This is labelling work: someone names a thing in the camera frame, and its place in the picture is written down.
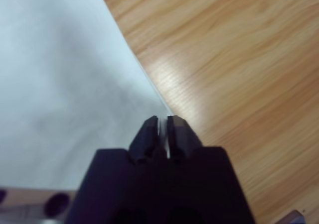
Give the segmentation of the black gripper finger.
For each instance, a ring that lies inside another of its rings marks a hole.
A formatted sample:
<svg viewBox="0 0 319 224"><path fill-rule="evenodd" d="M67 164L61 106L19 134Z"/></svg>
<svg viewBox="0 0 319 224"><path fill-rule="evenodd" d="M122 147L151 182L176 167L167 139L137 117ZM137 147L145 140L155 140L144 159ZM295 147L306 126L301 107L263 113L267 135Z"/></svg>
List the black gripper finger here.
<svg viewBox="0 0 319 224"><path fill-rule="evenodd" d="M177 115L167 117L170 159L180 162L202 147L202 143L186 120Z"/></svg>
<svg viewBox="0 0 319 224"><path fill-rule="evenodd" d="M154 149L159 144L159 119L157 116L148 118L129 146L128 153L135 163L145 163L152 158Z"/></svg>

